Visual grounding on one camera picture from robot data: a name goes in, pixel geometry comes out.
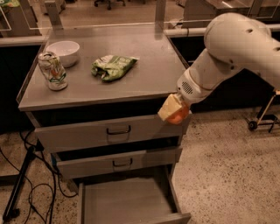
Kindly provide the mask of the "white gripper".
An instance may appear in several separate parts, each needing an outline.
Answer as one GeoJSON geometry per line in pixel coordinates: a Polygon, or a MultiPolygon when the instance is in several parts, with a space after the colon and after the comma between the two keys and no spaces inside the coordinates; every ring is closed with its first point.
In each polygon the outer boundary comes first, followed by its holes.
{"type": "MultiPolygon", "coordinates": [[[[193,78],[190,75],[189,70],[185,70],[185,72],[180,76],[177,81],[177,90],[181,97],[184,99],[184,107],[183,107],[183,115],[184,117],[188,117],[190,113],[189,105],[194,103],[202,102],[209,95],[210,91],[205,90],[196,84],[193,78]]],[[[164,104],[157,112],[159,117],[166,121],[169,118],[175,116],[177,112],[182,109],[182,102],[178,94],[170,94],[164,104]]]]}

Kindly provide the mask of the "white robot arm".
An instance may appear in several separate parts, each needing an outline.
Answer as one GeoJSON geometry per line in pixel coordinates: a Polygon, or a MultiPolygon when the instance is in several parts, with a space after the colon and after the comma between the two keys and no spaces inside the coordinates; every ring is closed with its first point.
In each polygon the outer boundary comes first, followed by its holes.
{"type": "Polygon", "coordinates": [[[237,13],[214,18],[204,34],[205,49],[177,81],[157,112],[163,121],[178,124],[194,103],[205,100],[223,81],[247,69],[280,87],[280,43],[268,26],[237,13]]]}

